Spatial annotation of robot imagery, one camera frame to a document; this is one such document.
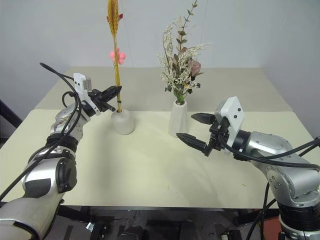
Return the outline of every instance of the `beige tabletop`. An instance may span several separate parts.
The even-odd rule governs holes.
[[[42,147],[57,109],[35,109],[0,149],[0,192]],[[261,208],[267,180],[249,162],[213,150],[210,157],[168,134],[170,112],[133,111],[135,130],[115,133],[111,113],[93,116],[76,152],[77,185],[67,205],[112,207]],[[209,126],[189,120],[189,133],[208,141]],[[287,112],[246,112],[243,130],[282,136],[293,147],[312,137]],[[305,158],[320,165],[320,149]],[[19,183],[4,199],[19,198]]]
[[[164,91],[160,68],[121,67],[119,70],[123,87],[121,100],[125,109],[171,111],[175,97],[172,92]],[[196,78],[201,88],[195,89],[186,98],[189,111],[214,111],[221,101],[230,96],[237,96],[245,111],[292,111],[260,68],[204,68],[201,71],[204,74]],[[112,67],[75,66],[66,72],[69,76],[73,73],[91,77],[92,88],[101,91],[115,84]],[[61,96],[66,91],[69,91],[67,85],[58,81],[35,108],[62,109]]]

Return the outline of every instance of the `white wall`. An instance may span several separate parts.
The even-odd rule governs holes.
[[[40,61],[61,72],[69,66],[112,65],[108,57],[112,39],[106,22],[107,0],[1,1],[0,98],[21,118],[57,81],[55,76],[41,69]],[[177,16],[186,14],[191,2],[119,0],[124,19],[120,22],[118,42],[120,49],[127,54],[124,66],[158,66],[157,52],[162,50],[163,29]],[[301,113],[299,117],[303,119],[303,115],[310,114],[312,110],[305,109],[301,102],[308,104],[311,97],[300,98],[300,103],[292,100],[297,92],[296,85],[287,84],[287,77],[292,79],[288,72],[292,68],[297,71],[300,61],[304,64],[308,59],[314,62],[314,66],[319,63],[319,48],[312,52],[313,55],[305,52],[304,59],[300,58],[299,51],[283,57],[279,57],[279,53],[291,53],[297,47],[303,49],[310,42],[305,38],[311,38],[315,32],[319,34],[320,28],[316,24],[319,24],[319,18],[314,14],[317,9],[319,13],[317,0],[198,0],[198,4],[189,24],[192,30],[188,42],[212,43],[199,56],[203,67],[266,67],[267,75],[291,107]],[[309,20],[305,19],[311,21],[311,16],[314,24],[289,31],[300,23],[298,19],[307,23]],[[275,64],[276,61],[287,62],[287,57],[292,58],[290,64]],[[316,68],[299,72],[310,89],[317,87],[318,82],[313,77],[317,71]],[[308,129],[317,134],[319,116],[311,121],[304,120]]]

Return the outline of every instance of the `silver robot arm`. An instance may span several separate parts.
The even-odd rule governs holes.
[[[103,92],[96,89],[91,91],[88,87],[90,80],[80,73],[74,74],[74,81],[81,99],[81,116],[65,140],[21,180],[24,195],[0,208],[1,240],[42,240],[46,237],[65,192],[72,190],[77,183],[76,150],[83,137],[83,126],[90,121],[91,116],[113,109],[107,102],[121,90],[121,87],[111,86]],[[47,138],[47,148],[38,152],[26,168],[61,138],[61,132],[73,110],[74,104],[56,115]],[[77,114],[73,115],[65,132],[74,124]]]
[[[312,167],[289,167],[278,164],[279,162],[309,164],[296,153],[271,159],[271,156],[293,149],[287,140],[272,134],[241,130],[244,112],[237,97],[230,97],[222,102],[214,114],[197,113],[191,117],[211,125],[208,145],[186,133],[177,133],[177,136],[188,146],[202,151],[206,156],[210,155],[212,149],[224,150],[226,154],[233,149],[247,156],[270,158],[265,163],[246,159],[239,154],[233,155],[235,159],[251,162],[266,177],[279,206],[279,221],[285,234],[284,239],[320,239],[318,171]]]

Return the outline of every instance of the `white vase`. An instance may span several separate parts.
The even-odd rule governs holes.
[[[178,105],[176,101],[172,104],[172,111],[169,120],[169,134],[177,138],[177,133],[188,132],[188,115],[187,115],[187,102],[183,105]]]
[[[111,120],[115,131],[121,135],[128,135],[135,129],[134,120],[128,110],[122,109],[122,112],[114,111]]]

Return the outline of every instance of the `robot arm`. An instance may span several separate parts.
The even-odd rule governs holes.
[[[257,167],[269,182],[280,211],[282,230],[289,239],[313,240],[320,238],[320,176],[314,168],[281,166],[290,163],[308,164],[309,162],[296,153],[273,158],[292,150],[284,138],[261,132],[241,130],[244,120],[242,107],[237,97],[231,97],[221,103],[215,114],[197,113],[193,119],[211,125],[208,145],[194,136],[177,133],[188,146],[202,151],[209,156],[212,149],[231,149],[260,159],[267,163],[246,159],[240,154],[233,157],[249,161]]]
[[[24,195],[0,208],[0,238],[3,240],[42,240],[46,237],[65,192],[77,183],[76,150],[83,137],[83,126],[93,115],[115,110],[107,102],[118,95],[121,86],[111,86],[100,92],[91,90],[91,80],[83,74],[75,73],[73,77],[81,100],[81,116],[65,140],[21,180]],[[74,104],[56,115],[47,147],[30,159],[26,168],[61,138],[63,128],[66,131],[71,128],[77,118],[74,114],[68,121],[73,110]]]

